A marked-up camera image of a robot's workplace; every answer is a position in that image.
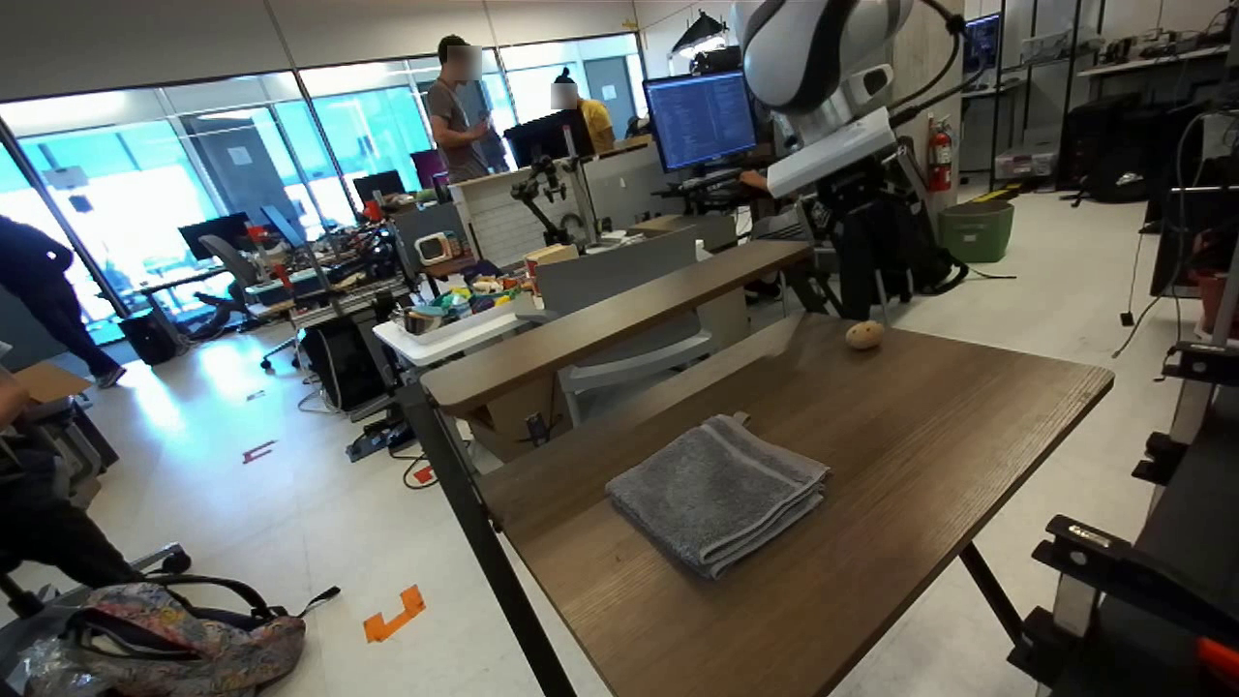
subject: computer monitor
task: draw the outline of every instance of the computer monitor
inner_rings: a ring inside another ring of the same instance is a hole
[[[212,216],[200,223],[181,223],[181,236],[186,236],[195,260],[212,260],[212,251],[200,243],[200,236],[222,236],[233,249],[252,249],[244,223],[248,223],[244,211],[229,211],[229,216]]]
[[[374,170],[374,174],[351,179],[351,188],[359,206],[374,202],[374,192],[407,192],[400,170]]]
[[[591,157],[591,138],[590,138],[580,109],[562,109],[541,118],[515,122],[504,135],[506,135],[510,157],[520,167],[532,167],[538,157],[564,157],[573,152],[578,152],[578,157]]]
[[[664,170],[719,167],[760,141],[744,73],[648,82]]]

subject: small object on table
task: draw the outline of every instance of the small object on table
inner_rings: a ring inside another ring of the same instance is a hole
[[[431,331],[445,321],[440,305],[400,305],[400,321],[407,331]]]
[[[846,344],[852,353],[875,353],[875,349],[884,349],[884,326],[878,321],[857,321],[857,326],[849,326]]]

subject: trash can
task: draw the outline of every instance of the trash can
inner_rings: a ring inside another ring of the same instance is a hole
[[[939,243],[963,264],[998,264],[1009,243],[1009,202],[968,202],[939,211]]]

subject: wire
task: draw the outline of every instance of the wire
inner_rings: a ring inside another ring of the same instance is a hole
[[[1120,357],[1132,349],[1136,331],[1145,326],[1145,316],[1149,316],[1149,310],[1154,310],[1157,300],[1160,300],[1160,292],[1154,292],[1154,296],[1149,296],[1149,305],[1145,305],[1145,310],[1140,310],[1140,316],[1136,316],[1136,326],[1132,326],[1127,341],[1113,353],[1113,360],[1120,360]]]
[[[1140,276],[1140,260],[1142,260],[1142,233],[1136,233],[1136,256],[1132,256],[1132,276],[1127,276],[1127,310],[1123,316],[1132,316],[1132,300],[1136,300],[1136,276]]]
[[[942,65],[920,88],[915,88],[910,96],[895,100],[889,109],[904,109],[904,105],[917,100],[920,91],[939,88],[939,82],[958,65],[962,42],[963,42],[963,37],[954,34],[954,55],[945,59],[945,65]]]
[[[298,411],[301,411],[301,412],[333,412],[333,411],[310,411],[310,402],[320,400],[320,394],[327,394],[327,391],[314,385],[310,394],[301,394]]]
[[[920,100],[920,105],[910,105],[910,109],[895,110],[889,122],[904,127],[904,122],[910,122],[915,116],[920,116],[924,109],[932,109],[939,100],[972,88],[972,82],[977,82],[980,73],[985,73],[985,68],[968,73],[962,85],[954,85],[954,88],[945,88],[945,91],[939,91],[939,96],[929,96],[929,100]]]
[[[968,42],[962,16],[954,16],[939,0],[924,0],[924,2],[942,16],[945,32],[954,34],[954,55],[945,59],[945,65],[920,88],[915,88],[910,96],[897,96],[889,109],[904,109],[904,105],[924,96],[929,88],[939,88],[939,82],[958,65],[958,59],[962,59],[962,50]]]
[[[1188,135],[1198,131],[1198,122],[1204,122],[1204,110],[1198,110],[1185,131],[1176,135],[1176,148],[1172,148],[1172,179],[1176,179],[1176,221],[1172,221],[1172,251],[1176,251],[1176,264],[1172,264],[1172,276],[1168,276],[1168,290],[1172,290],[1172,344],[1185,341],[1185,296],[1176,290],[1176,278],[1185,276],[1185,264],[1188,264],[1188,183],[1185,183],[1185,148],[1188,148]]]

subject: black metal frame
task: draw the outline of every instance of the black metal frame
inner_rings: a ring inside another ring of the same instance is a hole
[[[1049,570],[1061,570],[1109,597],[1140,605],[1154,615],[1164,615],[1176,625],[1193,625],[1199,636],[1217,636],[1239,645],[1239,615],[1219,607],[1204,589],[1188,575],[1164,570],[1149,553],[1136,549],[1132,543],[1086,525],[1068,514],[1049,520],[1049,535],[1035,556]]]
[[[467,455],[462,454],[462,442],[455,437],[455,421],[433,406],[433,400],[425,394],[425,385],[418,380],[407,380],[400,385],[400,406],[407,412],[407,421],[415,424],[415,434],[422,437],[422,454],[433,459],[433,476],[440,483],[440,491],[455,502],[455,514],[473,545],[473,556],[479,560],[504,615],[506,625],[515,636],[515,644],[524,645],[541,693],[550,697],[569,697],[573,680],[564,673],[564,667],[556,663],[538,613],[532,605],[532,597],[524,593],[497,530],[500,520],[493,514],[493,508],[484,502],[484,491],[476,483],[476,473],[467,464]]]
[[[998,575],[993,571],[993,566],[980,556],[972,543],[962,545],[962,560],[1009,640],[1008,663],[1028,669],[1042,684],[1055,684],[1066,653],[1078,645],[1078,636],[1061,632],[1055,615],[1042,607],[1035,607],[1021,620],[1008,589],[998,585]]]

